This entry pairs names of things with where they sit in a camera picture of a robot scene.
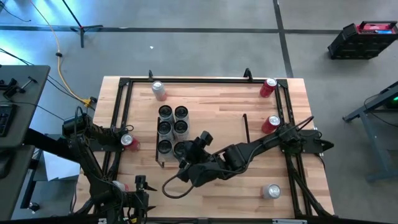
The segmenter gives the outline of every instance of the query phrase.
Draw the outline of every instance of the computer keyboard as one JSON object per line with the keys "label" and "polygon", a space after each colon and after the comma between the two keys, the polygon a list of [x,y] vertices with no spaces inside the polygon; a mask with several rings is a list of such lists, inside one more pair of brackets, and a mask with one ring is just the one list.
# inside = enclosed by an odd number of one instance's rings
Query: computer keyboard
{"label": "computer keyboard", "polygon": [[16,108],[14,104],[0,104],[0,137],[7,136]]}

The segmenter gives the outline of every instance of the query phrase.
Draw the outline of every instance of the wooden table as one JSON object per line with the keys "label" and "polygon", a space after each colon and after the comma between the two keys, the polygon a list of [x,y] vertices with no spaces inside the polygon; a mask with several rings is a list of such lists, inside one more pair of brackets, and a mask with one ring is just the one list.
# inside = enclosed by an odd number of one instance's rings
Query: wooden table
{"label": "wooden table", "polygon": [[[109,127],[120,77],[104,77],[96,107],[94,123]],[[311,116],[310,105],[301,78],[287,79],[296,123]],[[190,139],[199,136],[203,130],[214,137],[206,150],[210,153],[232,143],[246,142],[244,113],[248,116],[251,140],[264,134],[261,125],[264,120],[277,114],[274,94],[270,98],[259,97],[258,84],[210,84],[210,83],[166,83],[168,98],[165,102],[156,101],[150,83],[135,83],[132,89],[127,124],[134,125],[132,134],[141,142],[139,152],[125,151],[122,154],[118,181],[128,184],[134,190],[134,176],[146,175],[151,187],[157,192],[148,191],[149,204],[156,208],[148,212],[149,217],[211,217],[211,218],[293,218],[293,206],[284,155],[275,147],[257,157],[249,169],[229,180],[214,180],[202,187],[194,188],[186,197],[171,199],[163,195],[162,184],[178,171],[178,164],[166,163],[159,167],[155,161],[157,111],[162,105],[173,109],[184,105],[189,110]],[[118,122],[124,104],[119,110]],[[306,128],[313,128],[310,123]],[[104,153],[96,152],[99,164]],[[307,185],[326,211],[333,213],[325,171],[319,158],[303,154]],[[263,185],[277,184],[282,195],[276,200],[264,200],[259,192]],[[178,179],[171,181],[166,190],[179,195],[185,192],[190,183]],[[80,175],[77,185],[78,210],[90,197],[89,183]],[[297,186],[300,208],[303,212],[303,197]]]}

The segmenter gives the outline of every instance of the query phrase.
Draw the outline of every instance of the yellow cable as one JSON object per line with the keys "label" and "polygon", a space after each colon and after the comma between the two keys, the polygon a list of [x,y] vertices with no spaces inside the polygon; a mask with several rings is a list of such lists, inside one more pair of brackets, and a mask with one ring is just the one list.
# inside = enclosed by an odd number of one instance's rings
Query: yellow cable
{"label": "yellow cable", "polygon": [[[55,37],[55,41],[57,42],[57,52],[58,52],[58,53],[61,53],[61,50],[60,50],[60,42],[59,42],[59,40],[58,40],[57,35],[55,34],[54,29],[52,28],[52,26],[50,25],[50,23],[46,20],[46,18],[43,16],[43,14],[39,11],[39,9],[36,7],[36,5],[32,2],[32,0],[29,0],[29,1],[30,1],[30,3],[33,5],[33,7],[35,7],[36,11],[43,17],[43,19],[45,20],[45,22],[47,23],[47,25],[49,25],[49,27],[50,27],[50,29],[51,29],[51,32],[52,32],[52,34],[53,34],[54,37]],[[67,82],[65,81],[65,79],[64,79],[64,77],[63,77],[63,75],[62,75],[62,72],[61,72],[61,57],[59,57],[59,56],[57,56],[57,57],[58,57],[58,74],[60,75],[63,84],[66,86],[66,88],[68,89],[68,91],[70,92],[70,94],[72,94],[72,95],[73,95],[75,98],[77,98],[78,100],[82,101],[82,102],[85,104],[85,106],[89,106],[90,103],[91,103],[91,100],[90,100],[90,99],[82,99],[82,98],[80,98],[78,95],[76,95],[76,94],[70,89],[69,85],[68,85]]]}

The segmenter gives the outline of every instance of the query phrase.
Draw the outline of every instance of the tripod stand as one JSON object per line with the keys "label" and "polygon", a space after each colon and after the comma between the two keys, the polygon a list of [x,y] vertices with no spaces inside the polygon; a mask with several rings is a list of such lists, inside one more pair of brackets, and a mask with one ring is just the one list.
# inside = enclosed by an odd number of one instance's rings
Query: tripod stand
{"label": "tripod stand", "polygon": [[68,11],[70,12],[70,14],[73,16],[73,18],[75,19],[76,23],[79,25],[78,27],[70,27],[70,29],[74,32],[79,32],[80,31],[80,46],[82,48],[85,47],[85,42],[84,42],[84,36],[85,36],[85,32],[88,31],[91,28],[100,28],[100,27],[104,27],[102,25],[94,25],[94,26],[86,26],[83,27],[80,23],[79,20],[77,20],[76,16],[74,15],[74,13],[72,12],[72,10],[70,10],[68,4],[65,2],[65,0],[62,0],[62,2],[64,3],[64,5],[68,8]]}

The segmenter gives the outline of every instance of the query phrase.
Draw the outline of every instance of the concrete floor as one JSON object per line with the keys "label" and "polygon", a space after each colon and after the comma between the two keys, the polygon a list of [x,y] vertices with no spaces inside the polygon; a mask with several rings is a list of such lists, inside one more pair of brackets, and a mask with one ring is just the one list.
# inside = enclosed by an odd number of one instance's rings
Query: concrete floor
{"label": "concrete floor", "polygon": [[[53,25],[75,25],[61,2],[34,2]],[[272,0],[67,2],[83,25],[277,28]],[[398,14],[398,1],[393,0],[280,0],[279,6],[285,29],[341,29],[352,22],[396,19]],[[0,25],[45,25],[28,1],[8,0],[6,7],[32,22],[18,21],[1,11]],[[255,77],[286,77],[278,34],[90,32],[85,35],[84,49],[80,48],[77,34],[57,35],[64,54],[64,76],[72,89],[84,97],[98,96],[105,75],[147,75],[148,69],[155,75],[240,77],[249,67]],[[305,79],[315,124],[324,139],[335,143],[325,153],[335,213],[345,218],[396,223],[398,182],[365,181],[365,175],[377,171],[370,143],[359,120],[345,124],[341,117],[397,81],[398,43],[369,61],[334,61],[328,58],[326,47],[335,36],[286,35],[292,71],[294,77]],[[0,30],[0,47],[34,64],[50,65],[50,75],[59,79],[57,49],[51,32]],[[0,63],[21,64],[4,54],[0,55]],[[39,105],[66,118],[79,103],[46,85]],[[60,133],[61,121],[38,109],[31,127],[42,133]],[[388,132],[397,130],[388,128]],[[16,209],[13,218],[67,214],[69,200],[60,198],[56,192],[65,192],[71,198],[74,185],[60,183],[38,186],[34,197],[46,206],[35,215]],[[55,193],[44,196],[43,189]]]}

